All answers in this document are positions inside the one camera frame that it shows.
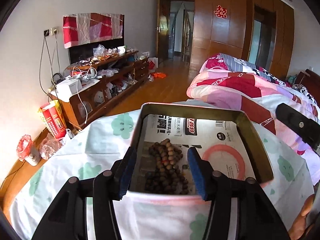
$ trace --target wooden bed frame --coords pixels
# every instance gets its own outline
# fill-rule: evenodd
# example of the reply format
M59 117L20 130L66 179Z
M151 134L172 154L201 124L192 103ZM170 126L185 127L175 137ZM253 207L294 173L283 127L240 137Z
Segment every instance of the wooden bed frame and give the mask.
M299 73L294 83L304 85L320 107L320 76L318 74L306 69L305 72Z

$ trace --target trash can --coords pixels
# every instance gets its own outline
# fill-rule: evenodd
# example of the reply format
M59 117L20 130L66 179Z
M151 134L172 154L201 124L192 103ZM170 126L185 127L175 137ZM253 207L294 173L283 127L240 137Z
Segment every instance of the trash can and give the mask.
M20 161L26 160L30 165L36 166L40 161L40 153L33 145L30 135L24 135L19 140L17 155Z

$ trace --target wooden floor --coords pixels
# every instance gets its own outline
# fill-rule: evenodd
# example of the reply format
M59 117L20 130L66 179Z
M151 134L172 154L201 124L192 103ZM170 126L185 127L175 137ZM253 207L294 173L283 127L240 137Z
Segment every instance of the wooden floor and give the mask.
M190 70L187 62L180 61L180 57L174 57L174 60L167 60L160 64L157 72L163 72L167 77L164 79L155 78L152 82L147 81L105 115L110 116L137 110L147 102L173 103L188 99L187 88L198 72Z
M157 72L163 72L167 77L156 78L153 82L147 81L105 116L140 109L141 105L147 102L173 103L188 99L187 88L198 74L197 71L189 69L189 63L182 62L179 57L175 57L174 60L167 60L160 64ZM15 196L44 163L45 160L41 160L36 167L24 163L15 173L3 199L3 211L9 221L9 208Z

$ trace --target barcode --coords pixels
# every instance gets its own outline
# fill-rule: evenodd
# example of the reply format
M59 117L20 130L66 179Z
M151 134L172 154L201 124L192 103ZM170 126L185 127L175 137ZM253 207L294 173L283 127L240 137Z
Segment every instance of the barcode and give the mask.
M222 127L223 128L223 121L216 121L216 127Z

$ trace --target newspaper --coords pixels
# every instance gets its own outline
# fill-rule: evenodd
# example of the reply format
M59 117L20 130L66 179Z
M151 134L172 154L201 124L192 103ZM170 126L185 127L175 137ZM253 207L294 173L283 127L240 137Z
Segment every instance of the newspaper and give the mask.
M255 178L234 122L149 114L142 125L130 191L147 192L146 178L156 169L156 160L149 154L149 147L166 138L183 153L183 158L177 164L189 181L189 195L196 194L187 160L190 147L195 147L200 157L209 161L214 170L221 171L229 178ZM178 194L181 188L182 185L178 185L175 194Z

